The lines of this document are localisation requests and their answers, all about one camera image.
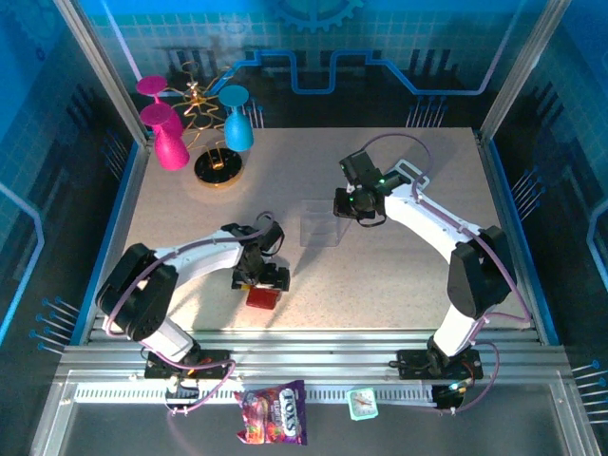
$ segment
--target aluminum frame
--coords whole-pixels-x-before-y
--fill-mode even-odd
[[[397,350],[423,350],[431,334],[432,331],[192,333],[204,348],[231,350],[237,360],[237,369],[220,390],[218,403],[229,402],[234,390],[285,383],[296,377],[304,379],[308,390],[338,391],[336,399],[319,394],[314,402],[340,400],[339,391],[363,385],[387,391],[382,399],[395,401],[401,390],[445,383],[402,381],[397,370],[388,366]],[[599,454],[563,347],[541,345],[533,330],[486,330],[480,335],[483,339],[493,340],[501,353],[498,385],[548,385],[570,454]],[[477,349],[485,368],[484,379],[478,381],[483,385],[494,370],[495,360],[490,348],[480,344]],[[31,454],[60,454],[74,403],[161,404],[158,391],[163,385],[144,380],[144,367],[140,347],[134,342],[98,340],[88,346],[66,348]],[[150,392],[142,399],[137,394],[129,396],[130,390]]]
[[[78,2],[71,0],[53,0],[57,10],[61,12],[70,31],[83,50],[85,57],[93,67],[105,91],[119,114],[123,118],[129,132],[139,146],[145,146],[148,134],[138,116],[137,109],[124,88],[114,66],[105,55],[104,48],[86,18]]]
[[[128,179],[128,181],[126,182],[123,193],[116,196],[116,202],[120,203],[119,212],[114,226],[108,225],[108,229],[111,229],[111,233],[107,251],[105,252],[105,258],[97,277],[95,277],[94,274],[91,277],[88,288],[92,290],[90,290],[90,293],[89,289],[87,289],[85,302],[83,303],[81,315],[79,315],[77,322],[79,333],[75,332],[71,341],[72,343],[77,343],[79,345],[86,343],[93,329],[93,323],[97,313],[94,299],[100,287],[112,271],[112,268],[118,263],[123,255],[124,243],[126,242],[129,232],[134,209],[137,204],[137,198],[140,194],[140,189],[142,188],[143,176],[145,175],[145,168],[148,164],[151,151],[151,142],[138,148],[135,152],[136,155],[133,158],[132,166],[128,168],[130,169],[130,173],[128,177],[124,177],[124,179]],[[81,324],[82,318],[84,318],[85,322],[84,325],[80,327],[79,325]]]
[[[510,69],[501,90],[485,116],[480,128],[483,142],[487,143],[494,138],[571,2],[572,0],[547,1],[541,17],[528,36],[515,64]]]
[[[516,219],[510,216],[509,207],[509,196],[505,194],[500,184],[502,170],[496,166],[494,161],[494,155],[492,154],[491,144],[483,142],[478,138],[477,146],[479,148],[480,157],[482,159],[482,165],[484,167],[485,175],[487,177],[487,184],[494,199],[494,205],[496,206],[496,212],[498,214],[499,222],[506,233],[506,238],[509,243],[509,250],[513,256],[513,263],[515,270],[518,275],[518,287],[522,292],[522,296],[527,303],[530,312],[532,313],[534,324],[537,332],[539,333],[539,339],[543,344],[558,345],[559,340],[553,323],[551,321],[551,315],[548,315],[547,319],[543,318],[543,314],[548,313],[548,305],[544,299],[544,293],[541,287],[541,280],[538,277],[534,264],[526,258],[526,254],[522,249],[521,242],[525,242],[525,239],[520,239],[518,236],[519,223]]]

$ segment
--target red block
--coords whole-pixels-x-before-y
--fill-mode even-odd
[[[271,311],[276,307],[278,296],[280,295],[279,290],[269,290],[267,288],[252,288],[249,290],[247,295],[247,302],[245,303],[249,307],[257,307],[259,309],[266,309]]]

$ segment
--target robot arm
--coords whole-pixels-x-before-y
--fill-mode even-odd
[[[401,164],[383,175],[364,150],[348,156],[340,165],[349,188],[336,189],[333,212],[338,217],[356,219],[366,227],[377,226],[387,218],[398,221],[433,246],[449,264],[447,295],[451,304],[442,325],[427,344],[428,370],[437,377],[469,347],[478,320],[503,302],[510,291],[497,266],[462,228],[490,245],[511,276],[515,275],[502,230],[496,227],[484,230],[468,223],[418,192],[418,198],[434,208],[429,210],[413,196],[414,178]],[[377,215],[384,219],[363,223]],[[455,228],[445,218],[456,220],[461,228]]]
[[[189,366],[205,358],[199,344],[171,319],[167,311],[180,285],[219,269],[233,269],[232,288],[264,287],[289,290],[289,271],[267,262],[280,249],[284,234],[278,223],[260,237],[239,241],[257,231],[250,226],[226,225],[194,243],[150,250],[143,244],[129,247],[97,295],[97,304],[110,315],[127,287],[146,267],[174,251],[181,255],[155,268],[116,314],[114,324],[132,340],[174,363]],[[213,239],[234,239],[214,242]]]

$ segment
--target small clock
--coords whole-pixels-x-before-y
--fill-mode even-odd
[[[378,416],[376,395],[372,388],[352,389],[347,392],[351,419],[369,420]]]

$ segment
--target toxic waste candy bag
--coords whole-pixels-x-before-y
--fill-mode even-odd
[[[245,444],[306,445],[304,381],[274,388],[237,392],[245,430],[237,434]]]

